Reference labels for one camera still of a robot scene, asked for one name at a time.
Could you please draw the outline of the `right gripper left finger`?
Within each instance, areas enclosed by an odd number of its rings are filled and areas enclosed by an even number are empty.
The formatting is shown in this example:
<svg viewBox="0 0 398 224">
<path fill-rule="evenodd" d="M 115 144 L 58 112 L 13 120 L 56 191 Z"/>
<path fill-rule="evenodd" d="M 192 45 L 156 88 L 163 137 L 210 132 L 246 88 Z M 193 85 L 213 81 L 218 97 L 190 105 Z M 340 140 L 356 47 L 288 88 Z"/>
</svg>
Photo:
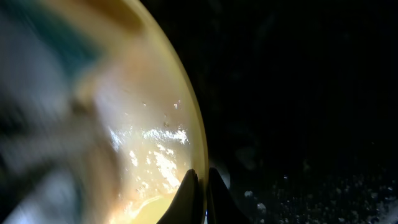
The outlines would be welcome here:
<svg viewBox="0 0 398 224">
<path fill-rule="evenodd" d="M 193 169 L 186 172 L 167 211 L 157 224 L 201 224 L 204 214 L 203 189 Z"/>
</svg>

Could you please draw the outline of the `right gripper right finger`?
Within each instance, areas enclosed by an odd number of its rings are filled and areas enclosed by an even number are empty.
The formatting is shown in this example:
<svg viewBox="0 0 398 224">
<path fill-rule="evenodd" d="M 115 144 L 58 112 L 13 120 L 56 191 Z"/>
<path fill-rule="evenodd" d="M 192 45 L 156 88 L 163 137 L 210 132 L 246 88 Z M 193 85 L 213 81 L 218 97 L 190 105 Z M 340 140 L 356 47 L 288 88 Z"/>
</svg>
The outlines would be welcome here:
<svg viewBox="0 0 398 224">
<path fill-rule="evenodd" d="M 236 206 L 214 167 L 209 168 L 207 220 L 209 224 L 250 224 L 249 219 Z"/>
</svg>

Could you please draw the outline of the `green sponge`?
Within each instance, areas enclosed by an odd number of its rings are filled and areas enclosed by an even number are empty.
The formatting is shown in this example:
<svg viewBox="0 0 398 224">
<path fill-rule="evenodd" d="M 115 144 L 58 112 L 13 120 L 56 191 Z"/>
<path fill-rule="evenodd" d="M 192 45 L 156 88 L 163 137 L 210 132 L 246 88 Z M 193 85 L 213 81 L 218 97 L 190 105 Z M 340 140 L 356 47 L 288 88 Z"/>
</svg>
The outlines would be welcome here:
<svg viewBox="0 0 398 224">
<path fill-rule="evenodd" d="M 1 11 L 28 27 L 54 50 L 69 79 L 77 77 L 81 70 L 96 62 L 102 54 L 90 38 L 38 1 L 2 0 Z"/>
</svg>

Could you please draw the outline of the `yellow plate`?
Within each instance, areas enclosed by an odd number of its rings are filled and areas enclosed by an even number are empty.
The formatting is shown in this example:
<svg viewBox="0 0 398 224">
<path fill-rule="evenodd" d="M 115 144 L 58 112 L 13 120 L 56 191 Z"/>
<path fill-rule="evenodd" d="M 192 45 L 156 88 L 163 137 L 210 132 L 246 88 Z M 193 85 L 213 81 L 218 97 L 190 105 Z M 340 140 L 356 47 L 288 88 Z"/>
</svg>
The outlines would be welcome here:
<svg viewBox="0 0 398 224">
<path fill-rule="evenodd" d="M 118 155 L 118 194 L 104 223 L 157 223 L 186 172 L 208 182 L 206 136 L 187 73 L 140 1 L 44 1 L 103 56 L 78 92 L 92 100 Z"/>
</svg>

